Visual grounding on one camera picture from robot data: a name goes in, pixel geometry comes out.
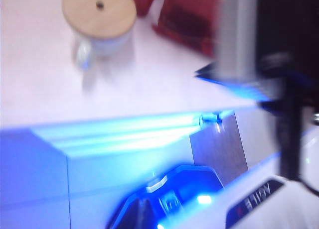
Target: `white desk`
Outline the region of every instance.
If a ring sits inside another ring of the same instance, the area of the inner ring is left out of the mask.
[[[162,1],[137,19],[121,52],[84,72],[61,0],[2,0],[1,126],[254,105],[193,77],[212,60],[155,34]]]

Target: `hole in lid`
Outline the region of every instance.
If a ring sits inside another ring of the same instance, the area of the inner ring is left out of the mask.
[[[96,8],[98,10],[103,10],[104,9],[104,3],[102,1],[97,1],[96,2]]]

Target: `mug handle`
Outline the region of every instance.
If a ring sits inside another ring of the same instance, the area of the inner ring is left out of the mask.
[[[84,70],[90,67],[92,60],[92,44],[88,40],[82,40],[76,52],[76,64]]]

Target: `wooden lid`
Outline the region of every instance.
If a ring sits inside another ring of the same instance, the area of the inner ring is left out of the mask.
[[[99,39],[123,35],[136,19],[133,0],[63,0],[62,9],[76,31]]]

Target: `blue light strip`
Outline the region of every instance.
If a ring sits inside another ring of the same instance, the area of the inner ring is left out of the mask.
[[[229,116],[233,111],[223,112]],[[33,133],[70,157],[163,147],[200,130],[201,113],[36,126]]]

